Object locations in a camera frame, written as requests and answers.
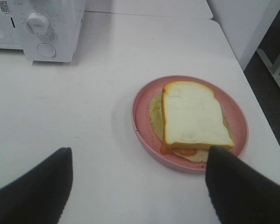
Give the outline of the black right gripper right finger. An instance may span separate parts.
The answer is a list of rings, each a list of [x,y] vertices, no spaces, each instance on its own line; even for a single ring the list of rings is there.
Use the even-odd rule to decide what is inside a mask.
[[[280,185],[222,147],[210,147],[205,181],[220,223],[280,224]]]

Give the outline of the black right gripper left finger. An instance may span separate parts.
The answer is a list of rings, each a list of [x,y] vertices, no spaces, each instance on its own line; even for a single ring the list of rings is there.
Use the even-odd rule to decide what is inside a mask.
[[[0,224],[58,223],[72,184],[72,150],[63,147],[0,189]]]

